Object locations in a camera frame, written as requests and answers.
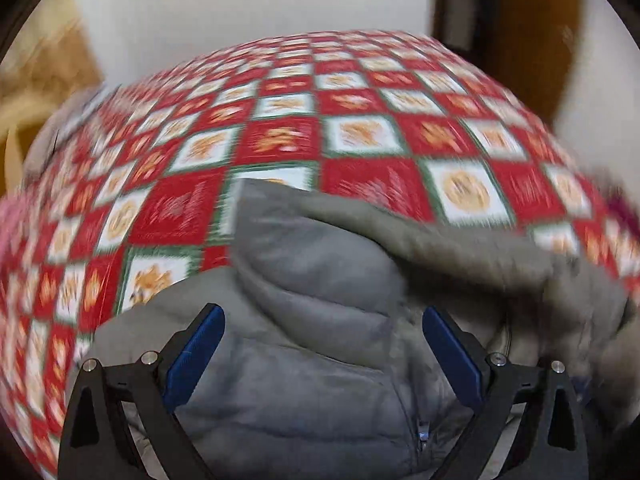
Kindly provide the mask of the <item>beige curtain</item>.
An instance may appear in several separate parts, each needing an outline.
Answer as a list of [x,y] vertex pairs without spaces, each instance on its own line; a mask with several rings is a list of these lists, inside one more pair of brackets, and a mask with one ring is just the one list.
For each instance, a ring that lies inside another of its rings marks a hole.
[[41,0],[1,62],[1,97],[62,104],[103,82],[77,0]]

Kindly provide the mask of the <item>cream wooden headboard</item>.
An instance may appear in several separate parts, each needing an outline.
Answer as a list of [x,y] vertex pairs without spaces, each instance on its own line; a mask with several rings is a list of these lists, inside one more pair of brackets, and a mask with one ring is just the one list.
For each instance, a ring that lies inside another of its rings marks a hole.
[[43,173],[65,136],[62,128],[100,90],[101,86],[76,90],[62,103],[32,90],[1,99],[1,195]]

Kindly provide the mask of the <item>striped grey pillow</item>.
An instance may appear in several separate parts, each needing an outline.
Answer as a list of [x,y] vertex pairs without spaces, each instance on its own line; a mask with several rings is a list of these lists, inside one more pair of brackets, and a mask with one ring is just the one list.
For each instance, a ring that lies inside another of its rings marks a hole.
[[82,126],[113,93],[106,84],[70,96],[44,123],[23,162],[23,183],[38,179],[55,151]]

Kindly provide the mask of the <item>red patchwork bedspread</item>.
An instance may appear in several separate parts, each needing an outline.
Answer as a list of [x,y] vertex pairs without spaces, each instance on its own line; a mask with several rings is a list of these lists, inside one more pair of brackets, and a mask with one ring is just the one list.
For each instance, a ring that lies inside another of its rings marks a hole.
[[1,260],[1,411],[40,476],[96,329],[221,266],[246,178],[493,224],[639,288],[639,241],[546,125],[436,40],[311,32],[118,89],[21,195]]

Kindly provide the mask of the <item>brown wooden door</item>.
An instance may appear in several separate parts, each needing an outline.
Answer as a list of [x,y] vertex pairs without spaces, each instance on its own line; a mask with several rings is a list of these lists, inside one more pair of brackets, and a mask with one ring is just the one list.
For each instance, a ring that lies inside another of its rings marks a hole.
[[477,65],[551,124],[582,28],[582,0],[483,0]]

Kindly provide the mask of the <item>grey puffer jacket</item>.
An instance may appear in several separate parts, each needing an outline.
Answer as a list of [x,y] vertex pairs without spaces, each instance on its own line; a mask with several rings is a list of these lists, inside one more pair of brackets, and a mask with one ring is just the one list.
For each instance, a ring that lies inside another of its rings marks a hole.
[[[175,415],[212,479],[435,479],[473,411],[425,340],[429,307],[513,364],[562,363],[582,409],[587,479],[622,473],[602,451],[627,451],[639,415],[639,315],[585,258],[247,180],[228,266],[103,324],[84,363],[160,351],[206,304],[222,307],[226,327]],[[169,479],[136,406],[122,406],[149,479]]]

